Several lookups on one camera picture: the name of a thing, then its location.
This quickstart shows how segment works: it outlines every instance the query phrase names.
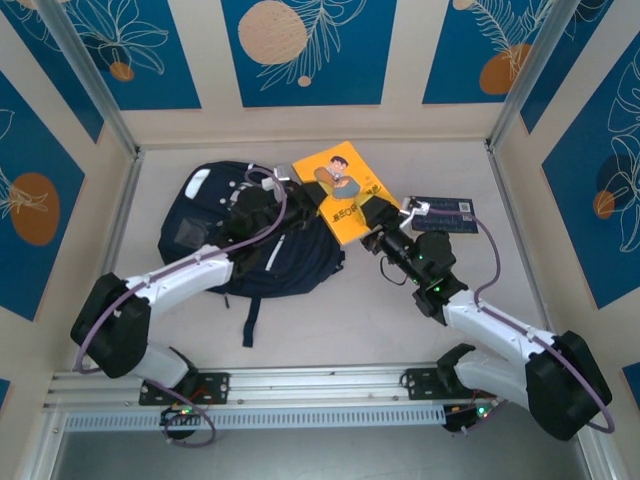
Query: backpack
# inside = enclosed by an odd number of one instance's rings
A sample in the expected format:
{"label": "backpack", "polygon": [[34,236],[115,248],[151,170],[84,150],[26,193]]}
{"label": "backpack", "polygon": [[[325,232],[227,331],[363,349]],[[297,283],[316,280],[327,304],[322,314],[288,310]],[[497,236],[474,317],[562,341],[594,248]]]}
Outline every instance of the backpack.
{"label": "backpack", "polygon": [[[165,264],[184,258],[217,236],[231,207],[246,183],[245,172],[254,164],[223,161],[194,170],[175,199],[165,219],[158,250]],[[260,180],[264,175],[252,175]],[[251,298],[242,345],[253,346],[253,330],[263,298],[308,293],[334,273],[345,259],[340,244],[321,217],[305,230],[274,237],[260,247],[257,263],[245,275],[232,278],[210,291]]]}

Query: backpack strap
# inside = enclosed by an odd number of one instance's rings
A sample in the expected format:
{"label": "backpack strap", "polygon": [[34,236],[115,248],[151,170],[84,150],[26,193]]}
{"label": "backpack strap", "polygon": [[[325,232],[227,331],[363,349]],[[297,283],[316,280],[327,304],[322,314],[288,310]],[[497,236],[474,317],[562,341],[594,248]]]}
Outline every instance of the backpack strap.
{"label": "backpack strap", "polygon": [[249,315],[247,321],[244,323],[242,346],[247,348],[253,347],[253,329],[256,327],[258,321],[258,312],[260,311],[260,302],[262,298],[253,297],[251,299],[251,306],[249,307]]}

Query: cream wall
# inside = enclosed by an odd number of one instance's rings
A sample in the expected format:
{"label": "cream wall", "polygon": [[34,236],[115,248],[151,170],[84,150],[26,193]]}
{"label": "cream wall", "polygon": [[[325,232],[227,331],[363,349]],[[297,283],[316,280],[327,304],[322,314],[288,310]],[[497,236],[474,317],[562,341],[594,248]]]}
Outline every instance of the cream wall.
{"label": "cream wall", "polygon": [[123,112],[145,146],[334,138],[486,138],[501,103],[422,105],[450,0],[398,0],[380,106],[242,107],[219,0],[169,0],[202,110]]}
{"label": "cream wall", "polygon": [[638,31],[640,3],[615,0],[531,136],[517,121],[498,148],[552,322],[582,335],[603,370],[632,478],[640,478],[640,411],[621,369],[640,360],[640,290],[596,309],[541,165]]}
{"label": "cream wall", "polygon": [[[0,478],[11,479],[33,439],[52,372],[69,368],[69,331],[100,273],[130,160],[107,129],[93,143],[2,14],[0,45],[0,71],[85,173],[36,320],[0,308],[0,378],[12,386],[0,413]],[[2,265],[0,272],[10,274]]]}

